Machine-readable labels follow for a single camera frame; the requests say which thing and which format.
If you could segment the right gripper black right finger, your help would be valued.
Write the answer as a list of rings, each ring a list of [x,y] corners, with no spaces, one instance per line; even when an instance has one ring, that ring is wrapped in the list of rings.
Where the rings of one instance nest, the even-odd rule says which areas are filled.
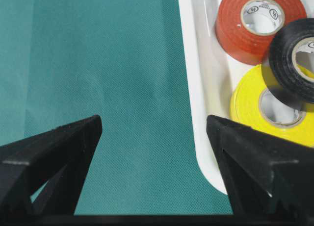
[[[206,130],[233,210],[218,224],[313,225],[312,148],[215,115]]]

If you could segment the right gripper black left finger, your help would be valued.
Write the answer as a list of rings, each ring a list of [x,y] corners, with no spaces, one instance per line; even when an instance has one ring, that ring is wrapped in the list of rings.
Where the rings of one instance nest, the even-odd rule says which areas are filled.
[[[73,215],[101,134],[94,115],[1,146],[1,225]]]

